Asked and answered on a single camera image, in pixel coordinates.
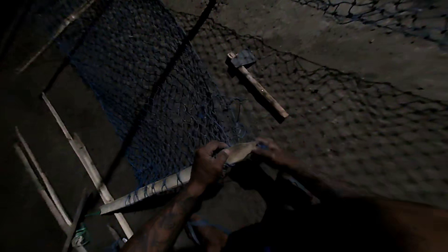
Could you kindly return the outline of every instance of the sandy ground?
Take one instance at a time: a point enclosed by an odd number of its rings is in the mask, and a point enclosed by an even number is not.
[[[200,0],[164,1],[188,29],[205,8]],[[377,195],[448,208],[444,167],[447,148],[446,62],[437,44],[359,22],[337,24],[322,11],[290,0],[221,2],[192,41],[227,97],[241,97],[241,121],[251,135],[266,135],[321,172],[341,194]],[[50,48],[27,71],[13,69],[45,42],[23,27],[1,63],[1,182],[4,250],[58,250],[65,235],[15,156],[18,126],[59,195],[74,215],[82,188],[93,185],[45,104],[38,98],[63,56]],[[258,58],[250,68],[290,113],[279,124],[224,64],[229,51],[249,47]],[[93,92],[68,66],[49,99],[70,132],[77,132],[100,173],[120,141]],[[108,183],[118,198],[137,183],[122,160]],[[125,214],[136,231],[157,208]],[[200,214],[237,230],[260,221],[266,204],[259,193],[227,179]],[[113,242],[106,224],[122,233],[113,216],[86,220],[88,251]],[[191,246],[181,234],[176,248]]]

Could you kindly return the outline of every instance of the wooden stick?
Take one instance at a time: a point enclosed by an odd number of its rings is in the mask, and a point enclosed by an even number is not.
[[[256,147],[257,142],[239,143],[229,148],[230,153],[226,163],[233,165],[246,158],[246,156]],[[191,166],[180,171],[179,176],[177,174],[170,175],[157,182],[151,183],[147,186],[139,188],[135,192],[131,192],[113,202],[100,206],[101,214],[110,213],[119,210],[123,207],[135,204],[147,197],[150,197],[156,193],[167,191],[190,181]]]
[[[39,55],[41,55],[45,50],[48,49],[48,47],[55,41],[55,39],[57,39],[57,37],[59,37],[59,35],[69,26],[69,24],[71,24],[73,21],[75,21],[76,19],[78,19],[78,17],[85,11],[87,10],[96,0],[89,0],[87,2],[85,2],[83,5],[81,5],[81,7],[77,10],[75,10],[72,14],[70,14],[68,17],[66,17],[61,25],[59,25],[59,28],[56,30],[56,32],[53,34],[53,36],[50,38],[50,40],[41,47],[41,49],[39,51],[37,51],[36,54],[34,54],[34,56],[31,57],[30,60],[28,60],[21,68],[19,68],[17,70],[17,73],[21,73],[23,72],[23,70],[25,70],[29,65],[31,65],[31,63],[34,62],[34,60],[37,59],[37,57],[39,57]]]
[[[56,195],[56,192],[54,191],[53,187],[50,184],[50,181],[45,176],[45,173],[43,173],[42,169],[40,168],[39,163],[36,160],[36,157],[32,153],[30,147],[26,143],[23,136],[20,134],[19,128],[17,128],[17,126],[16,126],[16,134],[17,134],[17,137],[19,138],[20,142],[22,143],[23,147],[25,148],[26,153],[30,157],[31,162],[33,163],[34,167],[36,167],[38,174],[40,175],[45,187],[47,188],[47,191],[50,194],[50,197],[53,200],[54,204],[56,205],[56,208],[59,210],[62,217],[64,218],[65,223],[67,223],[68,226],[72,225],[72,221],[70,220],[67,213],[65,212],[64,207],[62,206],[61,202],[59,201],[59,199]]]
[[[34,173],[33,169],[31,168],[31,165],[28,162],[28,159],[26,158],[22,149],[20,149],[20,147],[17,144],[14,144],[14,148],[15,148],[16,153],[19,156],[20,160],[22,161],[23,165],[25,166],[26,171],[30,174],[31,179],[33,180],[34,184],[36,185],[36,187],[39,191],[39,194],[42,196],[43,200],[45,201],[48,208],[50,209],[50,212],[53,214],[53,216],[56,219],[56,221],[58,222],[60,228],[64,231],[64,233],[66,235],[68,235],[70,225],[66,222],[66,220],[62,216],[62,213],[58,211],[58,208],[55,206],[55,203],[50,199],[50,197],[48,196],[44,187],[39,182],[39,179],[37,178],[36,174]],[[78,252],[87,252],[87,250],[83,246],[75,247],[75,249]]]
[[[69,232],[67,234],[67,239],[65,240],[64,247],[62,248],[62,252],[67,252],[72,244],[73,235],[76,232],[76,227],[78,226],[79,219],[81,218],[82,211],[84,206],[86,205],[87,198],[87,188],[84,188],[81,194],[81,200],[79,201],[78,207],[76,208],[75,217],[73,218],[73,224],[70,226]]]
[[[236,55],[233,52],[229,52],[227,54],[227,57],[229,59],[233,59],[236,57]],[[274,99],[274,97],[272,97],[267,91],[266,89],[261,86],[261,84],[255,80],[252,75],[249,73],[249,71],[246,69],[246,67],[244,67],[243,65],[238,67],[238,70],[241,72],[241,74],[255,87],[255,89],[258,91],[258,93],[263,96],[266,101],[268,101],[268,103],[277,111],[277,113],[283,117],[283,119],[285,119],[286,117],[288,117],[288,113],[285,111],[285,109],[282,108],[282,106],[280,106],[280,104]]]
[[[56,110],[46,97],[44,93],[42,93],[42,98],[47,104],[48,108],[50,109],[51,113],[53,114],[54,118],[56,119],[56,122],[59,124],[59,127],[61,128],[62,132],[64,133],[65,137],[69,141],[69,144],[72,146],[72,149],[75,151],[76,155],[78,156],[79,160],[81,161],[82,165],[86,169],[87,173],[89,174],[90,178],[92,179],[93,184],[95,185],[95,188],[99,191],[99,194],[101,196],[101,199],[103,202],[109,203],[112,202],[114,199],[112,195],[110,194],[109,190],[107,189],[106,185],[103,184],[103,180],[101,179],[101,176],[96,169],[89,153],[86,150],[86,147],[79,139],[78,135],[75,134],[75,138],[73,139],[72,136],[70,136],[69,131],[65,127],[64,123],[62,122],[61,118],[57,114]],[[131,238],[131,236],[134,234],[132,229],[130,228],[128,222],[126,221],[125,217],[121,213],[116,213],[115,217],[120,224],[121,228],[126,234],[126,237],[128,239]]]

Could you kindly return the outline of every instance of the net mesh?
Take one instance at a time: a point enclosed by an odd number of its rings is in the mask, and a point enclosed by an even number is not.
[[[43,10],[49,30],[81,4]],[[159,1],[96,1],[81,17],[58,44],[117,134],[124,139],[137,125],[126,155],[140,187],[190,166],[211,140],[232,145],[245,136],[233,113],[238,99],[220,95],[189,42],[165,72],[185,33]]]
[[[325,12],[339,24],[362,22],[448,45],[448,4],[415,0],[292,0]]]
[[[185,30],[197,18],[173,13]],[[229,97],[247,91],[218,66],[229,51],[252,50],[258,60],[249,71],[290,116],[279,125],[246,94],[244,125],[293,152],[340,195],[448,208],[446,104],[276,50],[213,19],[192,44]]]
[[[38,20],[54,30],[81,2],[49,4],[36,10],[43,13]],[[358,13],[348,21],[368,17]],[[193,46],[186,45],[155,89],[182,43],[183,30],[197,20],[169,12],[157,0],[97,1],[58,41],[121,138],[140,118],[127,155],[141,185],[191,165],[193,150],[209,140],[233,144],[264,135],[295,153],[341,195],[448,209],[446,104],[276,50],[213,19],[202,25]],[[227,53],[246,48],[258,58],[250,72],[290,114],[282,124],[229,77]],[[144,116],[138,117],[142,110]]]

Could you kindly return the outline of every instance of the right hand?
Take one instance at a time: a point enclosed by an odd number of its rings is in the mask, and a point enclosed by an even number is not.
[[[272,139],[257,137],[255,140],[267,146],[268,149],[257,147],[252,153],[262,156],[270,165],[280,168],[298,168],[299,160],[293,155],[283,151]]]

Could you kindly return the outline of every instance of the tattooed forearm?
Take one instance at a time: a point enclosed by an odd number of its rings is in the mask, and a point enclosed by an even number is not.
[[[173,246],[190,217],[200,194],[191,186],[179,193],[159,214],[150,219],[123,247],[123,251],[167,251]]]

